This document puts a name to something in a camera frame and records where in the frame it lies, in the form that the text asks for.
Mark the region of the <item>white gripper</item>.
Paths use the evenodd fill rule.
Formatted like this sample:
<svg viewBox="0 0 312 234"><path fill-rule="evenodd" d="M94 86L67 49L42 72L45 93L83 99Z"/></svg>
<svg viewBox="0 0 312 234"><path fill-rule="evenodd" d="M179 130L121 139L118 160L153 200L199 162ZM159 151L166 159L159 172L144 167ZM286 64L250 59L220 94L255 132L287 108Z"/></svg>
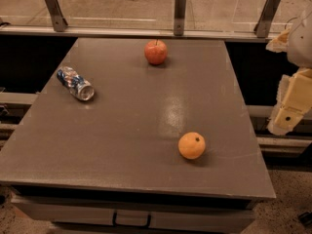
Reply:
<svg viewBox="0 0 312 234"><path fill-rule="evenodd" d="M312 108L312 4L293 23L270 40L266 50L287 52L288 61L301 67L292 76L283 75L267 126L275 136L291 132Z"/></svg>

